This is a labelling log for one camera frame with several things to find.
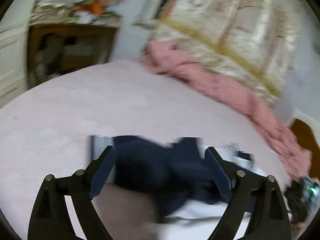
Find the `navy white sailor garment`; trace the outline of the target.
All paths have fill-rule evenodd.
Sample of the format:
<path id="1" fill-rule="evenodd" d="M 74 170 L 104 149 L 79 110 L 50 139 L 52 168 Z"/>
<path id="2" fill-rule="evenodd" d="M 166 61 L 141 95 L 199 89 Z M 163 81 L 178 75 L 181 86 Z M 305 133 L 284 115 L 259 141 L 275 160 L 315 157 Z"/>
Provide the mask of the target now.
<path id="1" fill-rule="evenodd" d="M 228 203 L 239 189 L 240 167 L 224 161 L 214 149 L 200 153 L 196 138 L 181 138 L 164 147 L 132 135 L 90 136 L 90 154 L 105 160 L 92 196 L 108 223 L 156 222 L 194 199 Z"/>

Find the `pink plaid blanket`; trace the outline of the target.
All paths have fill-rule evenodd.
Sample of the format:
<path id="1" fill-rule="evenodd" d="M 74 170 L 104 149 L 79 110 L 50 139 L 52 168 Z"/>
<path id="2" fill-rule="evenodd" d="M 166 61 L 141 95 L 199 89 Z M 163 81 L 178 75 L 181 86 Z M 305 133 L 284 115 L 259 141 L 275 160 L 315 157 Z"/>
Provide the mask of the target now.
<path id="1" fill-rule="evenodd" d="M 291 129 L 263 99 L 241 83 L 227 75 L 205 70 L 195 57 L 178 49 L 174 42 L 148 42 L 142 62 L 153 74 L 176 78 L 191 89 L 248 117 L 267 144 L 277 152 L 292 179 L 309 174 L 312 153 L 298 144 Z"/>

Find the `brown white headboard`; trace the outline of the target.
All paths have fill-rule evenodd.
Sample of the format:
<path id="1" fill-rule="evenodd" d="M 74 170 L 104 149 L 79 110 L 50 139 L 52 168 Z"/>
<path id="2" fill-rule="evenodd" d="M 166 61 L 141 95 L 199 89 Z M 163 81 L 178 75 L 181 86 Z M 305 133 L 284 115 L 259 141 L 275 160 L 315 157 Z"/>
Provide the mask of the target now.
<path id="1" fill-rule="evenodd" d="M 312 153 L 312 164 L 319 161 L 319 121 L 295 109 L 288 126 L 297 138 L 298 144 Z"/>

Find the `pale pink bed sheet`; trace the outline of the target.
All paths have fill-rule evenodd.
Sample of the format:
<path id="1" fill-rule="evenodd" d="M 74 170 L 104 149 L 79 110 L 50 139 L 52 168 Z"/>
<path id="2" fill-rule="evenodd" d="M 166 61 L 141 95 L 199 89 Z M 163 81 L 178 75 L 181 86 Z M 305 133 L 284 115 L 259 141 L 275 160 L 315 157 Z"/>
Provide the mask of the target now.
<path id="1" fill-rule="evenodd" d="M 54 78 L 2 107 L 1 210 L 22 239 L 44 177 L 85 168 L 90 135 L 237 144 L 281 188 L 290 182 L 276 152 L 245 116 L 138 62 L 114 61 Z"/>

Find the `tree pattern curtain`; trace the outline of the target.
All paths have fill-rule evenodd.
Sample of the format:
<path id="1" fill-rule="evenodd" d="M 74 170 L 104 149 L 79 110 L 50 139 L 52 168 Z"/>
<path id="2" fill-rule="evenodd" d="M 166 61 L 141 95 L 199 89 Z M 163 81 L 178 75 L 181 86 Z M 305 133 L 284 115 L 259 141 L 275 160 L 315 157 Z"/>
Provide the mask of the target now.
<path id="1" fill-rule="evenodd" d="M 273 107 L 292 68 L 302 16 L 300 0 L 167 0 L 149 39 L 174 42 Z"/>

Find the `dark wooden desk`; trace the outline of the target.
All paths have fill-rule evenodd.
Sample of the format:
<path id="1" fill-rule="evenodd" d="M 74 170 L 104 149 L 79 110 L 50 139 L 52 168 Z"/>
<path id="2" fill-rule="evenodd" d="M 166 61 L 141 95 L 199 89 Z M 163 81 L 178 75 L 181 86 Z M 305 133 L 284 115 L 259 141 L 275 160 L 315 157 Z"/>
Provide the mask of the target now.
<path id="1" fill-rule="evenodd" d="M 29 87 L 38 86 L 53 75 L 106 63 L 118 29 L 118 26 L 76 23 L 31 25 L 27 50 Z"/>

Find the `white wardrobe door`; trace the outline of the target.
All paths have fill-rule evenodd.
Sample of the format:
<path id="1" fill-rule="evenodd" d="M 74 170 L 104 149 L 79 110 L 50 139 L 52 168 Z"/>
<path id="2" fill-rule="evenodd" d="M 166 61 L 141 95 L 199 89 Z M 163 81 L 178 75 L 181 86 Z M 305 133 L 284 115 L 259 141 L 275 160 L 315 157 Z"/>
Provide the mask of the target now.
<path id="1" fill-rule="evenodd" d="M 37 0 L 14 0 L 1 20 L 1 106 L 28 90 L 29 19 Z"/>

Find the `desk clutter pile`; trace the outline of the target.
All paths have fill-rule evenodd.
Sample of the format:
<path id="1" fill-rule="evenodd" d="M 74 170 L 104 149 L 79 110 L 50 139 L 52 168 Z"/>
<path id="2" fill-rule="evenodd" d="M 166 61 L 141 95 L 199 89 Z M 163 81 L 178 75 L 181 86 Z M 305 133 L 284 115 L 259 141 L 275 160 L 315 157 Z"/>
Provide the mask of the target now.
<path id="1" fill-rule="evenodd" d="M 29 25 L 75 23 L 119 28 L 121 19 L 111 9 L 111 0 L 37 0 Z"/>

